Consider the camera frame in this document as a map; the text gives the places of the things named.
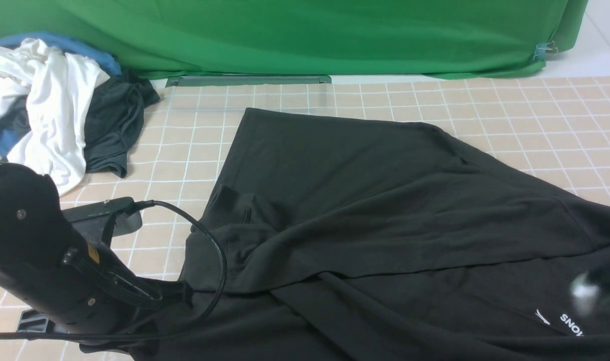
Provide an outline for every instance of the black power cord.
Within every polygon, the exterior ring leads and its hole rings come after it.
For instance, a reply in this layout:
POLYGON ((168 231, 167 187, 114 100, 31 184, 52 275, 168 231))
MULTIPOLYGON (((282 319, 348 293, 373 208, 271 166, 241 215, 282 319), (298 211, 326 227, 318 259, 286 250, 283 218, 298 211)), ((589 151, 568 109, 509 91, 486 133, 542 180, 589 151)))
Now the black power cord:
POLYGON ((222 292, 225 289, 225 282, 227 281, 227 257, 222 247, 216 240, 216 238, 206 229, 199 221, 191 217, 187 212, 180 208, 161 201, 141 201, 135 203, 139 210, 151 208, 154 206, 160 206, 172 210, 175 213, 181 215, 184 219, 189 221, 192 226, 197 228, 203 233, 213 244, 220 258, 220 281, 218 287, 214 293, 213 299, 209 303, 209 306, 200 313, 194 320, 189 322, 183 327, 179 327, 173 331, 167 333, 131 333, 131 334, 84 334, 84 333, 34 333, 34 332, 0 332, 0 340, 62 340, 62 341, 140 341, 140 340, 159 340, 161 338, 170 338, 179 336, 186 332, 191 331, 195 325, 204 320, 220 301, 222 292))

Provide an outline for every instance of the white logo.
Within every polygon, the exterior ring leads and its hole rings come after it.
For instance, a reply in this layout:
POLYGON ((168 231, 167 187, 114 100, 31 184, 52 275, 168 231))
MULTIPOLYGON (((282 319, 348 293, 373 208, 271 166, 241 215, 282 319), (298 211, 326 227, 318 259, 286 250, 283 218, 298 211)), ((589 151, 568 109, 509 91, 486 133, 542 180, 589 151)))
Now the white logo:
POLYGON ((543 322, 545 322, 545 324, 550 324, 550 321, 546 320, 545 317, 543 317, 543 315, 541 315, 541 312, 539 312, 538 308, 536 309, 535 315, 537 315, 539 318, 541 318, 541 320, 543 322))
POLYGON ((583 331, 581 331, 579 326, 572 322, 572 319, 568 315, 564 313, 560 318, 563 322, 565 322, 566 325, 568 325, 568 327, 570 327, 573 333, 575 333, 577 336, 583 336, 583 331))

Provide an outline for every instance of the green backdrop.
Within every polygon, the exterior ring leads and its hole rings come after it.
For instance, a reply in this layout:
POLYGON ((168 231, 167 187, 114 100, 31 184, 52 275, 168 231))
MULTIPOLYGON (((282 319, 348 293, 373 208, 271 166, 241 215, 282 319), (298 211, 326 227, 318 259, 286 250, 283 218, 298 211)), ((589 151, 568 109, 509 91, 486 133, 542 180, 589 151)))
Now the green backdrop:
POLYGON ((587 0, 0 0, 0 37, 50 31, 150 78, 521 76, 575 43, 587 0))

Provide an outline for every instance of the yellow label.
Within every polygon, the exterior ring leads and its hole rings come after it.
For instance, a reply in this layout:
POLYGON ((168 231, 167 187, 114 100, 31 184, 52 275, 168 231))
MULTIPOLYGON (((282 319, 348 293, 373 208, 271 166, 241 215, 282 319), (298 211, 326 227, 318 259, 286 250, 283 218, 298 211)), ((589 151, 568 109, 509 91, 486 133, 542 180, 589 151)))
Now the yellow label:
POLYGON ((95 247, 93 247, 92 245, 88 244, 89 246, 89 257, 91 258, 91 260, 96 261, 96 263, 98 263, 98 265, 100 264, 100 254, 98 253, 98 250, 95 249, 95 247))

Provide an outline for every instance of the clothing pile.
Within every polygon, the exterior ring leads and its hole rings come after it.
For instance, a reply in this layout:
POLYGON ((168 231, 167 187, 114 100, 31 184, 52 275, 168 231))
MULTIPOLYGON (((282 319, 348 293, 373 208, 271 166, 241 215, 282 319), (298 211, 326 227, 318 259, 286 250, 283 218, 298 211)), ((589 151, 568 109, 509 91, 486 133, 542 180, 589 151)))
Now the clothing pile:
POLYGON ((160 100, 110 53, 51 33, 0 39, 0 156, 65 194, 85 172, 126 176, 127 152, 160 100))

